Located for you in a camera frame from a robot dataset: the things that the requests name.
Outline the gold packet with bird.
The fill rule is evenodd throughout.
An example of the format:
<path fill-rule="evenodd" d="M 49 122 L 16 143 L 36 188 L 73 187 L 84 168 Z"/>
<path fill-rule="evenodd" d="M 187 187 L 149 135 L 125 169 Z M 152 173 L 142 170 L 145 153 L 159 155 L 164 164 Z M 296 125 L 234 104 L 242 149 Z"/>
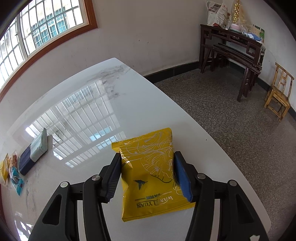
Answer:
<path fill-rule="evenodd" d="M 194 207 L 174 180 L 170 128 L 114 142 L 111 147 L 121 155 L 124 222 Z"/>

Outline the cyan small snack packet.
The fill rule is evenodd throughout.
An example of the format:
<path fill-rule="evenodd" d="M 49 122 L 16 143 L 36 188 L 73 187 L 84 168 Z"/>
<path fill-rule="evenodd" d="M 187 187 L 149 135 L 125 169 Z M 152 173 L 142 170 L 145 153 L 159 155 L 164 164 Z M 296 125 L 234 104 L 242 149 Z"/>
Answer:
<path fill-rule="evenodd" d="M 15 166 L 12 166 L 10 169 L 10 178 L 17 195 L 20 196 L 22 193 L 24 182 L 19 176 L 18 170 Z"/>

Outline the gold packet with silver strip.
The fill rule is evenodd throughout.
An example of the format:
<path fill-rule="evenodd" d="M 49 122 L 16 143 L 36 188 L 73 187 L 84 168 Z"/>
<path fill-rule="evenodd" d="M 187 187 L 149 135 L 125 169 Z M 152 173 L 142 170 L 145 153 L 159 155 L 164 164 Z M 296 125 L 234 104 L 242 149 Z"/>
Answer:
<path fill-rule="evenodd" d="M 9 176 L 9 167 L 10 167 L 10 157 L 6 154 L 4 160 L 1 162 L 1 171 L 0 171 L 0 182 L 1 185 L 6 186 Z"/>

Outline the clear bag orange crackers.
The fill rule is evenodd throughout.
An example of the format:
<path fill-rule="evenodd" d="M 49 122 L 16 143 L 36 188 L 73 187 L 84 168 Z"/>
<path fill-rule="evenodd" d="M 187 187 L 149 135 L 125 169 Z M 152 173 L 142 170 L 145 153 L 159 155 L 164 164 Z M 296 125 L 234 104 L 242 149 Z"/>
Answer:
<path fill-rule="evenodd" d="M 18 161 L 19 161 L 19 157 L 16 151 L 14 151 L 11 155 L 10 155 L 10 169 L 11 168 L 16 168 L 18 170 Z"/>

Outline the bamboo chair right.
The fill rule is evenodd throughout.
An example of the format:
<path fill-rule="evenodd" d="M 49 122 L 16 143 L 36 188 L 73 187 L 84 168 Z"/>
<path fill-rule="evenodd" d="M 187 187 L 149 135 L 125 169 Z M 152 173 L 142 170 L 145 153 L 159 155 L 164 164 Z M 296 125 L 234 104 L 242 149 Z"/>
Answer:
<path fill-rule="evenodd" d="M 294 79 L 295 78 L 287 70 L 278 63 L 275 63 L 275 73 L 271 86 L 264 99 L 264 108 L 270 109 L 278 117 L 279 122 L 284 119 L 291 107 L 290 95 Z M 270 105 L 272 101 L 280 106 L 279 110 L 276 110 Z"/>

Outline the dark wooden console table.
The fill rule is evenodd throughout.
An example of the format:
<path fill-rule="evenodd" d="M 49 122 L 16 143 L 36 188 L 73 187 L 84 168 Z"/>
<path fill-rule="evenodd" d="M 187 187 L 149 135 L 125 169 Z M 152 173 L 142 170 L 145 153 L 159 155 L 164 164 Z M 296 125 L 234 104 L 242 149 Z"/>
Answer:
<path fill-rule="evenodd" d="M 262 71 L 265 47 L 249 37 L 221 27 L 200 25 L 200 71 L 203 73 L 207 64 L 214 70 L 222 59 L 232 60 L 242 65 L 245 70 L 240 85 L 237 101 L 247 97 Z"/>

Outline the gold ornament tree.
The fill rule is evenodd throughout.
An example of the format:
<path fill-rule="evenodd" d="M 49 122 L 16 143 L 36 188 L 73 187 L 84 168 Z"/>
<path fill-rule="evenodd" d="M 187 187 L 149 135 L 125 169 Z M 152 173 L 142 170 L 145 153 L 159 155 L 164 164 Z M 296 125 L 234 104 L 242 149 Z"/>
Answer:
<path fill-rule="evenodd" d="M 231 23 L 237 25 L 241 32 L 251 32 L 252 23 L 250 17 L 240 0 L 233 1 L 231 9 Z"/>

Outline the white printed bag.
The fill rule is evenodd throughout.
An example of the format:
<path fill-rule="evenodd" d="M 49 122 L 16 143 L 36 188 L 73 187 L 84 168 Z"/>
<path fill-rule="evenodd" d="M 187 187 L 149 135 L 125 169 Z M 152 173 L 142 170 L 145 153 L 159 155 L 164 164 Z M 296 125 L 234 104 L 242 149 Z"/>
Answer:
<path fill-rule="evenodd" d="M 208 11 L 207 25 L 229 29 L 231 14 L 228 12 L 226 4 L 207 1 L 206 6 Z"/>

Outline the arched wooden frame window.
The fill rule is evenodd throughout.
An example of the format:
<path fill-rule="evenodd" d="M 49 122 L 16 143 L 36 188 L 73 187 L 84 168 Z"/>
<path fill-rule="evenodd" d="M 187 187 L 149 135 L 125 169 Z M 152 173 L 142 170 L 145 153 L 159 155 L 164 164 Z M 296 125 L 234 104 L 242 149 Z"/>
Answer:
<path fill-rule="evenodd" d="M 92 1 L 22 1 L 1 34 L 1 98 L 45 54 L 97 27 Z"/>

